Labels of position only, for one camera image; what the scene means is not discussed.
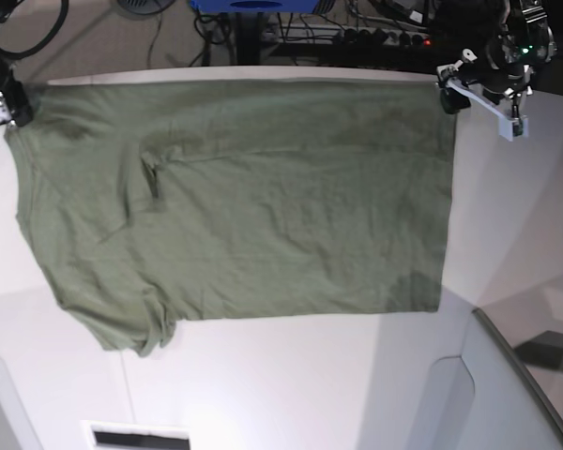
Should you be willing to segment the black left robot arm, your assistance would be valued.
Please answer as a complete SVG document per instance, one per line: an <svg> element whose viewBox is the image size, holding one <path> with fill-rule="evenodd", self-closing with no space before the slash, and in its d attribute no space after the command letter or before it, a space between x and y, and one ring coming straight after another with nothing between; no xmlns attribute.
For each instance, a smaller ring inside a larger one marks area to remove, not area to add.
<svg viewBox="0 0 563 450"><path fill-rule="evenodd" d="M472 100L492 108L509 101L509 117L518 119L536 72L556 51L542 2L441 1L433 26L458 50L455 62L436 68L445 112L458 113Z"/></svg>

